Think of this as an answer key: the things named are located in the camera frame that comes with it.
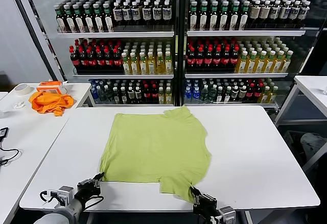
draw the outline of water bottle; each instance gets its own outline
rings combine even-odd
[[[194,87],[194,91],[193,91],[193,102],[194,104],[198,104],[199,103],[199,99],[200,99],[200,91],[199,91],[199,87]]]
[[[192,101],[192,93],[189,86],[186,87],[184,94],[184,104],[190,104]]]

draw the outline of cable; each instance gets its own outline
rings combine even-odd
[[[96,199],[96,198],[101,198],[101,199],[100,199],[99,201],[95,202],[94,204],[91,204],[91,205],[87,206],[84,210],[86,210],[86,209],[88,209],[88,208],[90,208],[90,207],[92,207],[92,206],[94,206],[94,205],[97,205],[98,203],[100,203],[101,201],[104,200],[104,197],[103,197],[103,196],[93,196],[93,197],[91,197],[91,198],[89,199],[89,201],[90,201],[90,200],[93,200],[93,199]]]

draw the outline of beverage bottle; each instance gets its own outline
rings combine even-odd
[[[203,31],[206,28],[206,19],[207,19],[207,1],[202,1],[201,9],[199,13],[199,30]]]
[[[258,99],[258,103],[266,103],[268,95],[269,95],[269,90],[270,87],[269,86],[265,86],[265,91],[261,93],[259,99]]]
[[[94,19],[94,14],[89,4],[84,4],[83,8],[84,8],[84,17],[85,17],[88,31],[90,33],[94,33],[96,31],[96,21]]]
[[[211,10],[210,10],[210,13],[209,13],[209,19],[210,19],[209,30],[215,30],[216,29],[217,18],[218,18],[217,7],[218,7],[218,2],[213,1],[212,4],[211,4]]]
[[[206,103],[208,98],[208,85],[204,85],[200,93],[200,103]]]
[[[198,54],[195,58],[196,68],[202,68],[203,63],[203,48],[199,48]]]
[[[221,68],[226,69],[228,67],[228,62],[229,62],[229,46],[226,47],[222,55],[222,58],[220,60]]]
[[[276,92],[278,90],[278,86],[273,86],[271,93],[268,94],[266,103],[274,103],[276,99]]]
[[[250,5],[250,1],[245,1],[243,3],[241,18],[240,18],[239,30],[244,30],[245,27],[246,27],[247,18],[248,18],[248,15],[249,15],[249,13],[248,13],[248,11],[249,11],[249,5]]]
[[[227,23],[228,1],[223,1],[219,17],[219,30],[225,30]]]
[[[253,73],[262,73],[262,68],[265,64],[266,60],[266,51],[261,51],[260,52],[260,57],[255,60],[254,68],[253,68]]]
[[[230,95],[231,95],[231,87],[227,86],[224,94],[224,103],[229,102]]]
[[[217,85],[213,85],[208,92],[208,103],[213,103],[216,101],[217,95]]]
[[[165,54],[165,66],[166,66],[166,74],[172,74],[173,66],[172,66],[172,57],[170,52],[166,52]]]
[[[155,74],[155,58],[153,56],[153,52],[148,52],[148,66],[149,66],[149,74]]]
[[[171,104],[172,103],[172,90],[170,86],[166,87],[166,104]]]
[[[236,101],[238,93],[239,93],[239,87],[237,85],[234,85],[230,95],[230,100],[232,102]]]
[[[213,59],[212,51],[213,51],[213,49],[211,47],[209,47],[207,53],[205,54],[205,58],[204,58],[205,68],[211,68],[211,62]]]
[[[282,64],[281,64],[278,72],[286,72],[287,71],[287,68],[288,68],[288,66],[291,63],[291,57],[292,57],[292,55],[293,55],[293,52],[292,51],[288,51],[287,52],[286,57],[282,61]]]
[[[239,1],[234,1],[230,14],[229,30],[236,29],[236,23],[239,17],[239,5],[240,5]]]
[[[155,84],[152,84],[151,98],[153,103],[158,104],[158,89]]]

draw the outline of bottle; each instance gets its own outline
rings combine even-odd
[[[247,23],[247,18],[248,18],[248,15],[249,15],[249,13],[248,13],[249,5],[250,5],[250,1],[245,1],[243,3],[239,30],[244,30],[245,29],[245,26],[246,26],[246,23]]]
[[[70,5],[64,5],[63,8],[65,9],[66,13],[66,21],[68,23],[69,29],[71,30],[72,33],[76,33],[78,26],[75,21],[74,15],[72,14],[71,11],[71,6]]]
[[[211,10],[209,13],[209,18],[210,18],[210,23],[209,23],[209,30],[215,30],[216,29],[216,24],[217,24],[217,7],[218,7],[218,2],[213,1],[211,4]]]
[[[230,95],[231,95],[231,87],[227,86],[227,88],[225,90],[225,94],[224,94],[224,103],[229,102]]]
[[[155,58],[153,56],[153,52],[148,52],[148,67],[149,67],[149,74],[155,74]]]
[[[94,33],[96,28],[96,21],[94,19],[94,15],[90,9],[90,5],[89,4],[84,4],[83,5],[83,8],[84,8],[84,17],[85,17],[85,21],[86,21],[86,24],[87,24],[87,28],[88,28],[88,31],[90,33]]]
[[[272,66],[270,68],[270,72],[278,72],[279,71],[279,69],[281,67],[281,64],[282,64],[282,61],[283,61],[283,55],[284,55],[283,51],[278,52],[277,57],[274,59],[274,61],[272,63]]]
[[[208,98],[208,85],[204,85],[200,93],[200,103],[206,103]]]
[[[196,11],[196,6],[197,6],[196,1],[191,2],[191,12],[189,15],[189,20],[190,20],[190,30],[193,31],[196,28],[196,21],[197,21],[197,11]]]
[[[266,58],[264,66],[262,67],[262,70],[264,73],[270,72],[271,66],[273,64],[274,58],[275,58],[275,51],[271,51],[269,53],[268,58]]]
[[[250,58],[246,60],[246,64],[245,64],[245,67],[244,67],[244,72],[245,73],[253,73],[255,59],[256,59],[256,51],[252,51],[251,55],[250,55]]]
[[[198,54],[195,58],[196,68],[202,68],[203,63],[203,48],[199,48]]]
[[[235,30],[236,29],[236,23],[239,17],[239,1],[234,1],[231,15],[230,15],[230,22],[229,22],[229,30]]]
[[[261,104],[266,103],[267,97],[268,97],[268,95],[270,93],[269,90],[270,90],[270,87],[265,86],[265,91],[261,93],[257,103],[261,103]]]
[[[271,93],[268,94],[266,103],[274,103],[276,99],[276,92],[278,90],[278,86],[273,86]]]
[[[253,73],[262,73],[262,68],[265,64],[266,55],[267,55],[266,51],[260,52],[260,57],[255,60]]]
[[[219,30],[225,30],[227,23],[228,1],[223,1],[220,12]]]
[[[171,104],[172,103],[172,90],[171,87],[167,86],[166,87],[166,104]]]
[[[207,1],[201,2],[201,9],[200,9],[200,13],[199,13],[199,30],[200,31],[203,31],[206,28],[207,5],[208,5]]]
[[[287,68],[288,68],[288,66],[291,63],[291,57],[292,57],[292,55],[293,55],[293,52],[292,51],[288,51],[287,52],[286,57],[282,61],[282,64],[281,64],[278,72],[286,72],[287,71]]]

